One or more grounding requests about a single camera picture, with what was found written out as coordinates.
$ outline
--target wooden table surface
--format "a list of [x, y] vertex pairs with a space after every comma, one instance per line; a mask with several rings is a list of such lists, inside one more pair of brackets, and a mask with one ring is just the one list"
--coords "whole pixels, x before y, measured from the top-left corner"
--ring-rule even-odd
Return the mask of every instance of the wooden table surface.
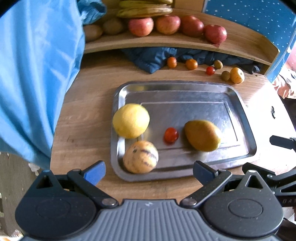
[[[128, 81], [195, 80], [225, 83], [219, 76], [224, 67], [212, 76], [205, 74], [207, 66], [188, 71], [179, 63], [175, 69], [167, 67], [148, 74], [126, 59], [119, 51], [98, 52], [84, 56], [81, 70], [67, 92], [57, 123], [52, 148], [51, 170], [55, 174], [85, 169], [98, 160], [106, 163], [106, 176], [98, 187], [117, 200], [169, 199], [180, 201], [202, 185], [194, 177], [130, 183], [121, 180], [110, 164], [110, 133], [113, 94], [118, 86]], [[293, 150], [272, 146], [272, 135], [296, 136], [284, 105], [265, 76], [245, 74], [242, 84], [235, 85], [247, 108], [254, 133], [259, 160], [255, 164], [275, 171], [286, 172], [296, 166]], [[276, 118], [271, 115], [274, 107]], [[231, 169], [241, 174], [241, 167]]]

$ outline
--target screw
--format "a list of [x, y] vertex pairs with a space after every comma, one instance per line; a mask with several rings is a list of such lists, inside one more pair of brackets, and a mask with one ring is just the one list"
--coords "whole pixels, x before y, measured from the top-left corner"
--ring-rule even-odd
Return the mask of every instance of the screw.
[[195, 199], [188, 198], [188, 197], [184, 198], [181, 202], [184, 206], [187, 206], [187, 207], [194, 206], [197, 204], [197, 201]]
[[105, 206], [114, 206], [117, 201], [114, 198], [104, 198], [102, 204]]

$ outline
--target stainless steel tray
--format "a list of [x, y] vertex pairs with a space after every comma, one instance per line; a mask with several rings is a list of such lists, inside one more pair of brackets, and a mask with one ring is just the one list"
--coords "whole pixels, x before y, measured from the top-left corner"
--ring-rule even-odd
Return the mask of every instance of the stainless steel tray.
[[[245, 105], [229, 85], [207, 82], [148, 81], [128, 82], [115, 93], [112, 115], [127, 103], [143, 105], [150, 123], [138, 139], [119, 137], [111, 130], [111, 165], [126, 181], [148, 181], [192, 175], [193, 163], [201, 160], [214, 169], [231, 168], [255, 161], [257, 145], [246, 117]], [[196, 151], [188, 143], [183, 127], [187, 121], [204, 119], [213, 122], [223, 133], [220, 147], [209, 153]], [[180, 137], [173, 145], [163, 141], [168, 127]], [[147, 174], [129, 173], [123, 166], [125, 150], [137, 140], [152, 142], [159, 161]]]

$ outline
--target red cherry tomato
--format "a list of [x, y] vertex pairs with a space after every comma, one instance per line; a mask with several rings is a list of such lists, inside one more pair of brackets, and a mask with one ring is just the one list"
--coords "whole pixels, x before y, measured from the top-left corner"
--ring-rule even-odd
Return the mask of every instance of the red cherry tomato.
[[206, 73], [207, 75], [213, 75], [215, 73], [215, 68], [213, 66], [207, 67]]
[[173, 127], [167, 128], [167, 130], [165, 131], [165, 136], [164, 136], [164, 140], [167, 143], [173, 144], [178, 138], [179, 138], [179, 133], [175, 128], [173, 128]]

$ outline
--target apple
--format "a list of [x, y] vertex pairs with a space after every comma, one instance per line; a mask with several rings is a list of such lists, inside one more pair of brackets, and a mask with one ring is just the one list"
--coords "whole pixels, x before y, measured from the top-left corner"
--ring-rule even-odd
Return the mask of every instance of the apple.
[[204, 32], [205, 38], [213, 44], [223, 43], [227, 38], [226, 29], [220, 25], [207, 25]]
[[156, 20], [156, 29], [162, 34], [170, 35], [178, 31], [180, 24], [178, 16], [165, 15]]
[[181, 18], [182, 33], [189, 37], [199, 37], [203, 34], [204, 24], [193, 15], [187, 15]]
[[129, 31], [137, 37], [144, 37], [150, 34], [153, 26], [152, 18], [132, 18], [128, 22]]

